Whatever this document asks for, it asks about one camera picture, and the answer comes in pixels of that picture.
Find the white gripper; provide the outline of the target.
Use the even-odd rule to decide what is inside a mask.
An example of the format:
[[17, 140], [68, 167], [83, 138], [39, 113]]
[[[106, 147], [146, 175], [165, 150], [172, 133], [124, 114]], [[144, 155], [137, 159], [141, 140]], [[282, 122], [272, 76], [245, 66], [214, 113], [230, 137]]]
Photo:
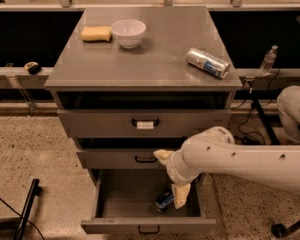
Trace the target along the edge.
[[162, 165], [166, 165], [167, 174], [175, 183], [172, 185], [174, 196], [174, 206], [176, 209], [182, 208], [187, 201], [190, 193], [191, 183], [199, 174], [198, 169], [190, 168], [183, 160], [181, 150], [160, 149], [153, 152], [153, 155]]

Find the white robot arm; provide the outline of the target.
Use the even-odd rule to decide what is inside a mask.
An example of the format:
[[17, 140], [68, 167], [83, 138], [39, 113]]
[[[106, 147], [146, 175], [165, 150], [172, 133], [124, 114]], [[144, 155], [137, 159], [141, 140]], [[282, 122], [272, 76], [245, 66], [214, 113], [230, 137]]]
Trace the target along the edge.
[[176, 151], [160, 149], [154, 156], [172, 180], [177, 209], [201, 173], [233, 175], [300, 195], [300, 145], [238, 145], [226, 128], [216, 126], [189, 137]]

